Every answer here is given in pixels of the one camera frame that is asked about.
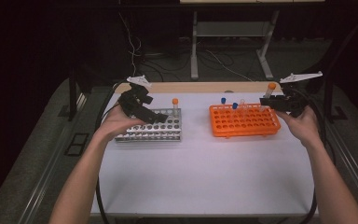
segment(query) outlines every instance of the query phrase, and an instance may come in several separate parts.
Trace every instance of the test tube rack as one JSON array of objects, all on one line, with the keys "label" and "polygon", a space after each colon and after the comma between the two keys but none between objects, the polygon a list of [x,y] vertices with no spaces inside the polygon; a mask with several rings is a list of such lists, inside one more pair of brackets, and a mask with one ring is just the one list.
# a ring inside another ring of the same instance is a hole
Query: test tube rack
[{"label": "test tube rack", "polygon": [[118,135],[117,142],[177,142],[182,140],[182,113],[172,108],[151,109],[155,113],[168,115],[164,123],[136,125],[126,133]]},{"label": "test tube rack", "polygon": [[270,135],[281,128],[275,111],[260,104],[211,105],[213,135],[216,137]]}]

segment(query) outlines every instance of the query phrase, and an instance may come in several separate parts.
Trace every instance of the orange plastic basket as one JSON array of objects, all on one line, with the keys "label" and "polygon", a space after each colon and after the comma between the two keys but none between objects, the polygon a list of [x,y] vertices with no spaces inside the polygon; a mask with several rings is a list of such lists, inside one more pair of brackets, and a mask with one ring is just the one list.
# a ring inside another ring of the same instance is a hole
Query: orange plastic basket
[{"label": "orange plastic basket", "polygon": [[216,137],[269,135],[281,128],[275,111],[260,104],[211,105],[213,135]]}]

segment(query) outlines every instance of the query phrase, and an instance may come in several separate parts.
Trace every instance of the hand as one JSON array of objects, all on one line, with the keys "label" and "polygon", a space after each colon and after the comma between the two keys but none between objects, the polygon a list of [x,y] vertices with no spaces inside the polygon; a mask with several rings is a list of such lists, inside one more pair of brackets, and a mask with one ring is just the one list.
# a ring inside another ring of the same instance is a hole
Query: hand
[{"label": "hand", "polygon": [[121,109],[121,105],[115,105],[106,115],[97,133],[103,134],[108,141],[111,141],[118,134],[125,133],[130,127],[143,124],[145,123],[140,119],[129,118]]},{"label": "hand", "polygon": [[318,120],[315,113],[308,105],[304,108],[303,113],[297,118],[293,118],[281,111],[275,112],[286,122],[290,132],[294,137],[301,141],[303,146],[320,139],[318,132]]}]

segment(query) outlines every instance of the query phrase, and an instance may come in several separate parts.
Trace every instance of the dark floor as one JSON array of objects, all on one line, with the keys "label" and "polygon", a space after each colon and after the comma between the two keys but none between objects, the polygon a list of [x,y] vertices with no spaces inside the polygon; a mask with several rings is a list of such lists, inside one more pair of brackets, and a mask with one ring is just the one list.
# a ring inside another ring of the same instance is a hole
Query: dark floor
[{"label": "dark floor", "polygon": [[[181,39],[180,54],[167,55],[157,49],[149,49],[142,59],[137,72],[151,82],[192,81],[190,78],[188,39]],[[264,81],[266,80],[255,50],[262,42],[257,39],[201,39],[199,42],[200,82],[208,81]],[[299,74],[317,63],[325,54],[330,41],[315,39],[301,42],[282,40],[272,42],[267,60],[274,80]],[[74,121],[59,117],[62,107],[68,105],[67,80],[51,96],[42,117],[36,124],[27,144],[24,146],[13,169],[0,189],[0,223],[47,223],[52,205],[60,186],[76,164],[77,158],[62,158],[72,133],[92,133],[98,109],[106,96],[106,88],[95,88],[87,94],[87,101],[79,104],[79,112]],[[313,98],[323,104],[323,91]],[[358,165],[358,109],[351,103],[346,93],[335,87],[333,106],[339,106],[348,119],[336,120],[333,129],[339,132],[342,142],[348,148]],[[337,168],[350,186],[358,201],[356,176],[349,171],[339,153]],[[117,223],[299,223],[303,217],[232,217],[232,218],[121,218]],[[103,223],[99,217],[92,217],[89,223]],[[320,223],[314,218],[311,223]]]}]

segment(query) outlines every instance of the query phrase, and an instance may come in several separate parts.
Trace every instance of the person's left hand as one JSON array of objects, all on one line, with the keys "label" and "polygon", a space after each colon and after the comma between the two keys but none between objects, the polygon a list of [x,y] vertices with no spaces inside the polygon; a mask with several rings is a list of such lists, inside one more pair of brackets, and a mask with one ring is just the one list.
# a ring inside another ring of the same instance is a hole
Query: person's left hand
[{"label": "person's left hand", "polygon": [[140,119],[129,118],[122,110],[121,105],[115,105],[106,115],[106,119],[97,130],[111,141],[118,134],[125,133],[127,129],[135,125],[145,124]]}]

